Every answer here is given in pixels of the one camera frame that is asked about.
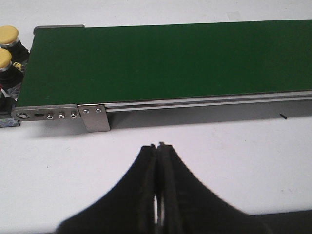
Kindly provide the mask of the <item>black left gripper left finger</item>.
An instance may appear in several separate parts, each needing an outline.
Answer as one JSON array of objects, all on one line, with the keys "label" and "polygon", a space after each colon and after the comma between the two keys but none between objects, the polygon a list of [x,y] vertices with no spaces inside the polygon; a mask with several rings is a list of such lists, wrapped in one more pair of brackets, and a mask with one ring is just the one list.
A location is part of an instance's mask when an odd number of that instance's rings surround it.
[{"label": "black left gripper left finger", "polygon": [[153,234],[156,148],[143,146],[122,179],[101,199],[61,222],[58,234]]}]

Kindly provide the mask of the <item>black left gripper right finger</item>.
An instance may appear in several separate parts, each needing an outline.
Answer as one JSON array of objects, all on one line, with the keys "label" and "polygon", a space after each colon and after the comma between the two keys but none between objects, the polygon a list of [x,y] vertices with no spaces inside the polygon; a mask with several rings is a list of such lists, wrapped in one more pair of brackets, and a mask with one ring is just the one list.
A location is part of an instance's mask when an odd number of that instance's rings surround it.
[{"label": "black left gripper right finger", "polygon": [[263,221],[228,204],[203,185],[173,146],[156,149],[158,221],[164,234],[269,234]]}]

